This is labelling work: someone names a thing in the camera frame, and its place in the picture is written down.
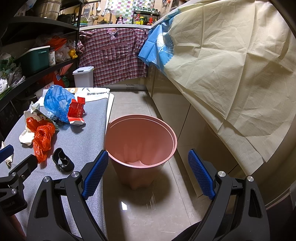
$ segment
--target ironing board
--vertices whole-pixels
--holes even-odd
[[[85,163],[93,161],[99,152],[104,148],[104,136],[106,125],[109,121],[114,95],[110,94],[109,99],[104,98],[92,102],[87,102],[84,106],[86,114],[83,116],[86,125],[73,126],[64,124],[60,127],[52,138],[52,149],[49,151],[48,159],[44,163],[38,165],[36,170],[24,182],[24,196],[28,203],[28,207],[16,214],[22,225],[24,232],[27,231],[28,218],[35,194],[38,190],[41,180],[45,176],[51,176],[52,179],[65,178],[69,173],[60,172],[52,161],[52,154],[55,149],[61,147],[65,154],[74,162],[75,171],[80,171]],[[45,111],[44,107],[40,107],[41,112]],[[28,155],[34,154],[32,146],[27,146],[19,142],[19,135],[24,130],[24,116],[22,116],[13,127],[5,140],[5,144],[11,144],[14,147],[14,156],[12,168],[19,164]],[[0,164],[0,176],[7,176],[10,169],[7,168],[5,162]],[[89,197],[87,205],[98,223],[101,230],[107,235],[102,181],[99,183],[95,194]],[[71,232],[80,237],[79,231],[74,222],[68,200],[62,197],[63,207]]]

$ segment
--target red plaid shirt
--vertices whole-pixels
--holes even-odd
[[[94,87],[121,80],[146,77],[148,66],[138,54],[148,38],[148,30],[117,28],[116,39],[111,40],[108,28],[80,32],[77,48],[79,67],[94,66]]]

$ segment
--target white cabinet door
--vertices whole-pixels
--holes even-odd
[[[158,69],[155,72],[152,99],[163,121],[174,130],[178,138],[190,103]]]
[[[227,147],[193,106],[190,106],[177,148],[197,196],[200,196],[202,191],[188,164],[187,157],[192,148],[196,149],[203,160],[211,162],[217,171],[229,173],[237,166],[237,161]]]

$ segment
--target plastic bag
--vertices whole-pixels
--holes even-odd
[[[78,58],[78,55],[76,54],[75,49],[71,49],[68,54],[71,58]]]
[[[69,47],[69,49],[75,49],[76,48],[75,41],[68,39],[66,46]]]
[[[10,86],[12,86],[13,83],[18,82],[22,77],[22,68],[19,64],[18,67],[16,67],[11,73],[7,75],[7,82]]]
[[[56,63],[60,63],[68,59],[71,59],[69,51],[70,49],[66,46],[63,46],[58,51],[55,51]]]
[[[45,119],[37,121],[33,117],[27,118],[26,122],[30,131],[35,133],[33,140],[34,155],[37,157],[38,163],[41,163],[47,159],[47,152],[51,149],[55,126]]]
[[[17,13],[15,14],[16,16],[25,16],[26,11],[28,11],[29,9],[31,9],[34,4],[35,4],[36,0],[28,0],[26,3],[24,3],[21,8],[17,11]]]
[[[35,45],[34,47],[43,47],[47,46],[48,41],[52,39],[52,36],[49,34],[42,34],[39,35],[36,40],[35,40]]]
[[[8,79],[7,76],[16,68],[16,64],[13,61],[14,57],[8,53],[0,55],[0,77],[2,79]]]
[[[59,85],[52,85],[44,97],[44,107],[61,121],[69,123],[67,115],[72,99],[75,99],[72,93]]]
[[[54,48],[54,50],[57,51],[60,48],[62,48],[66,43],[67,39],[54,36],[47,42],[47,45],[50,45],[50,47]]]

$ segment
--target red packet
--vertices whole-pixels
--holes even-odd
[[[72,99],[68,111],[68,119],[70,124],[80,126],[85,124],[82,115],[85,113],[83,107],[85,105],[85,98],[77,97],[77,101]]]

